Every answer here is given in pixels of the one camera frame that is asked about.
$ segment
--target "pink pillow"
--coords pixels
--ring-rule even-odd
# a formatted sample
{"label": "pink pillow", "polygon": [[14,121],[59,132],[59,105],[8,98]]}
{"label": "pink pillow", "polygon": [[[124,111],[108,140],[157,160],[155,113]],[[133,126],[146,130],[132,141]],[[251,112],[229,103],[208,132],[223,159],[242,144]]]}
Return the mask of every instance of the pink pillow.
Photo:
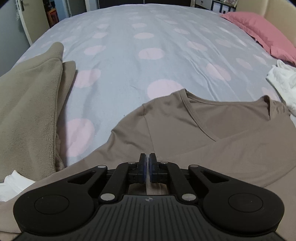
{"label": "pink pillow", "polygon": [[270,55],[296,65],[296,48],[280,30],[262,16],[253,12],[229,12],[221,17],[255,38]]}

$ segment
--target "white cloth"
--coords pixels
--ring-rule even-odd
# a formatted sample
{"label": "white cloth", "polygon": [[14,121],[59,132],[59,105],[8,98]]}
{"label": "white cloth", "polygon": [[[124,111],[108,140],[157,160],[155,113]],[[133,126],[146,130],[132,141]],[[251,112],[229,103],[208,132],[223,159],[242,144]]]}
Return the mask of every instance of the white cloth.
{"label": "white cloth", "polygon": [[0,183],[0,201],[10,200],[34,182],[14,170],[11,175],[5,177],[3,183]]}
{"label": "white cloth", "polygon": [[296,116],[296,68],[278,60],[266,79],[281,95],[290,112]]}

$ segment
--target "pink polka dot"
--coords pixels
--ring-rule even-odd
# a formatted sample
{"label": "pink polka dot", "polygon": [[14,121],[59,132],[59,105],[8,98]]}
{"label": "pink polka dot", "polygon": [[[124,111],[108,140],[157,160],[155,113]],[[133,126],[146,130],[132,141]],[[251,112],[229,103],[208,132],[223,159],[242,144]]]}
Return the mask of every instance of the pink polka dot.
{"label": "pink polka dot", "polygon": [[242,41],[241,39],[239,39],[238,37],[236,38],[237,42],[239,42],[240,44],[244,45],[245,47],[247,47],[247,44]]}
{"label": "pink polka dot", "polygon": [[264,64],[264,65],[267,65],[266,64],[266,61],[264,58],[260,57],[260,56],[257,56],[255,54],[253,54],[254,58],[257,59],[260,63]]}
{"label": "pink polka dot", "polygon": [[150,39],[153,37],[154,37],[154,34],[151,34],[151,33],[139,33],[134,36],[135,39]]}
{"label": "pink polka dot", "polygon": [[79,29],[81,29],[81,26],[78,26],[77,28],[73,28],[72,30],[70,30],[70,32],[76,32],[76,31],[78,31]]}
{"label": "pink polka dot", "polygon": [[105,48],[106,48],[106,46],[96,45],[96,46],[93,46],[93,47],[86,48],[84,50],[84,53],[86,55],[96,55],[97,53],[102,52]]}
{"label": "pink polka dot", "polygon": [[218,27],[219,29],[221,29],[223,32],[225,32],[225,33],[229,33],[230,34],[230,32],[228,31],[228,30],[226,30],[226,29],[224,29],[224,28],[221,28],[221,27]]}
{"label": "pink polka dot", "polygon": [[135,17],[130,17],[129,19],[130,20],[139,20],[139,19],[141,19],[142,17],[140,17],[140,16],[135,16]]}
{"label": "pink polka dot", "polygon": [[265,87],[262,87],[261,90],[264,95],[268,95],[272,100],[280,101],[278,95],[275,93],[274,90],[267,89]]}
{"label": "pink polka dot", "polygon": [[205,47],[202,44],[196,43],[196,42],[187,42],[187,46],[190,48],[193,48],[195,50],[200,50],[200,51],[207,51],[207,47]]}
{"label": "pink polka dot", "polygon": [[251,66],[248,62],[244,61],[243,59],[241,59],[241,58],[236,58],[236,60],[237,60],[237,62],[238,62],[241,66],[243,66],[244,68],[246,68],[246,69],[248,69],[248,70],[253,70],[252,66]]}
{"label": "pink polka dot", "polygon": [[272,59],[271,55],[268,54],[267,52],[262,52],[262,54],[263,54],[266,58],[268,58],[268,59]]}
{"label": "pink polka dot", "polygon": [[200,30],[203,31],[203,32],[206,32],[206,33],[211,33],[211,31],[208,28],[204,27],[204,26],[201,26]]}
{"label": "pink polka dot", "polygon": [[215,77],[219,80],[231,80],[230,74],[224,68],[220,67],[217,64],[208,64],[206,69],[212,77]]}
{"label": "pink polka dot", "polygon": [[165,52],[159,48],[147,48],[139,52],[139,58],[141,59],[160,59],[165,56]]}
{"label": "pink polka dot", "polygon": [[89,119],[74,119],[61,128],[61,155],[75,157],[81,155],[94,138],[94,125]]}
{"label": "pink polka dot", "polygon": [[183,86],[173,80],[161,79],[152,82],[147,88],[147,95],[150,99],[170,95],[183,89]]}
{"label": "pink polka dot", "polygon": [[104,38],[108,33],[104,32],[104,33],[96,33],[95,35],[93,35],[94,39],[101,39]]}
{"label": "pink polka dot", "polygon": [[67,43],[67,42],[73,41],[74,39],[76,39],[76,37],[75,36],[71,36],[71,37],[65,38],[64,40],[62,40],[62,42],[63,43]]}
{"label": "pink polka dot", "polygon": [[167,15],[163,15],[163,14],[157,14],[157,15],[155,15],[155,17],[157,17],[157,18],[168,18]]}
{"label": "pink polka dot", "polygon": [[45,47],[45,46],[47,46],[47,45],[49,45],[49,44],[51,44],[51,43],[52,43],[52,41],[48,41],[48,42],[46,42],[45,44],[41,45],[41,48],[43,48],[43,47]]}
{"label": "pink polka dot", "polygon": [[26,56],[20,57],[20,59],[16,62],[17,64],[23,62],[26,59]]}
{"label": "pink polka dot", "polygon": [[164,20],[166,23],[169,23],[169,24],[178,24],[176,23],[175,21],[172,21],[172,20]]}
{"label": "pink polka dot", "polygon": [[76,75],[74,86],[78,88],[89,87],[100,76],[101,76],[101,71],[99,69],[80,70]]}
{"label": "pink polka dot", "polygon": [[111,18],[100,18],[99,20],[102,21],[102,22],[107,22],[109,21]]}
{"label": "pink polka dot", "polygon": [[102,29],[102,28],[108,28],[108,26],[109,26],[109,24],[107,24],[107,23],[101,23],[101,24],[99,24],[97,26],[97,28],[100,28],[100,29]]}
{"label": "pink polka dot", "polygon": [[147,24],[145,23],[134,23],[132,24],[133,28],[143,28],[143,27],[146,27]]}
{"label": "pink polka dot", "polygon": [[179,34],[189,34],[188,31],[181,29],[181,28],[175,28],[174,30],[175,30],[175,32],[177,32]]}
{"label": "pink polka dot", "polygon": [[231,48],[231,43],[226,39],[216,39],[216,42],[222,46],[225,46],[227,48]]}

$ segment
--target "drawer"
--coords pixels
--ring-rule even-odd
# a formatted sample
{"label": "drawer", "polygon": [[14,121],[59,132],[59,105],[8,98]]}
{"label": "drawer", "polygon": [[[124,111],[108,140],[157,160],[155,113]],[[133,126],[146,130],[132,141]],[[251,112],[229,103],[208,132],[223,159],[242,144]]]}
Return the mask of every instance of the drawer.
{"label": "drawer", "polygon": [[213,12],[224,13],[224,11],[225,11],[225,13],[227,13],[227,12],[234,12],[235,11],[235,8],[234,7],[229,7],[227,5],[223,5],[221,3],[217,3],[217,2],[214,1]]}
{"label": "drawer", "polygon": [[195,4],[200,5],[206,9],[211,10],[212,0],[196,0]]}

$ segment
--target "beige t-shirt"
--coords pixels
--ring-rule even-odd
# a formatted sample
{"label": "beige t-shirt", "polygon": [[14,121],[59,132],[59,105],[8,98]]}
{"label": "beige t-shirt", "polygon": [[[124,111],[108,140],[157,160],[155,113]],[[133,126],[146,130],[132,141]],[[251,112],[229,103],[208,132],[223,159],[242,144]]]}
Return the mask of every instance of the beige t-shirt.
{"label": "beige t-shirt", "polygon": [[[295,241],[296,129],[289,116],[285,105],[268,96],[255,102],[213,102],[183,89],[137,108],[111,131],[106,144],[25,191],[99,164],[113,169],[138,161],[140,153],[154,152],[158,161],[180,168],[199,164],[275,192],[286,210],[277,231]],[[166,193],[163,185],[148,181],[146,188],[147,194]],[[1,231],[19,232],[12,213],[16,199],[0,205]]]}

